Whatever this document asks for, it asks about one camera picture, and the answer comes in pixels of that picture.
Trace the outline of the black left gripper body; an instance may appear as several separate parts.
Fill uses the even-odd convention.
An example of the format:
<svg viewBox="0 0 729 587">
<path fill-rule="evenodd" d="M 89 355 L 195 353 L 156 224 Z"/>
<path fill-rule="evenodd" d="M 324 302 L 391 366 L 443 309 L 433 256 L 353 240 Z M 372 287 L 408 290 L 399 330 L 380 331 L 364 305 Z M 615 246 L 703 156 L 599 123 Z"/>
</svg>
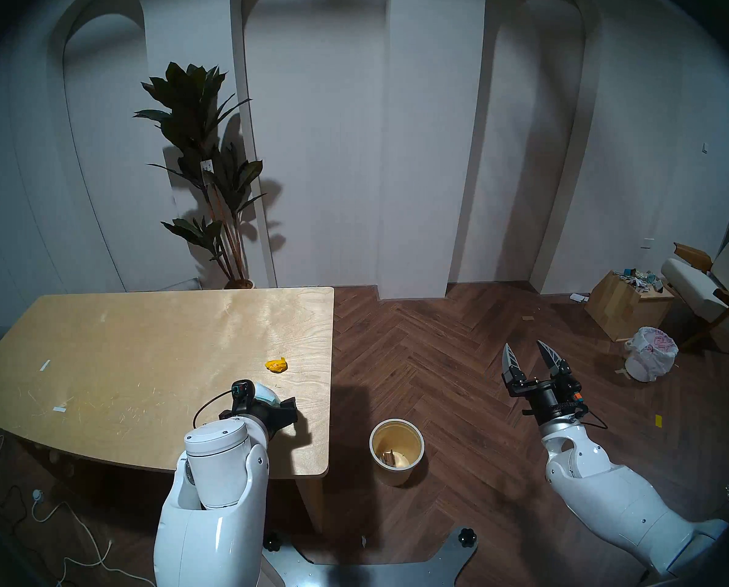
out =
<svg viewBox="0 0 729 587">
<path fill-rule="evenodd" d="M 223 410 L 219 414 L 219 419 L 230 419 L 240 415 L 250 415 L 258 419 L 265 426 L 268 436 L 274 436 L 299 419 L 295 397 L 280 401 L 276 407 L 257 398 L 251 401 L 241 400 L 233 410 Z"/>
</svg>

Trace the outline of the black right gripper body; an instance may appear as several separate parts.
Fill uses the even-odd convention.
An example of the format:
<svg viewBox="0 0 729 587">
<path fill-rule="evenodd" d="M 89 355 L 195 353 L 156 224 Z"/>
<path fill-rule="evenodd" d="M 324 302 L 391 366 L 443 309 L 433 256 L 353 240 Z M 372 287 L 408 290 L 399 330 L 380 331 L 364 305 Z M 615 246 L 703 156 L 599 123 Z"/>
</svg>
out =
<svg viewBox="0 0 729 587">
<path fill-rule="evenodd" d="M 568 415 L 581 419 L 588 413 L 581 384 L 573 375 L 567 381 L 539 381 L 519 375 L 519 380 L 504 381 L 504 385 L 510 397 L 526 399 L 530 408 L 523 409 L 522 415 L 534 417 L 538 426 Z"/>
</svg>

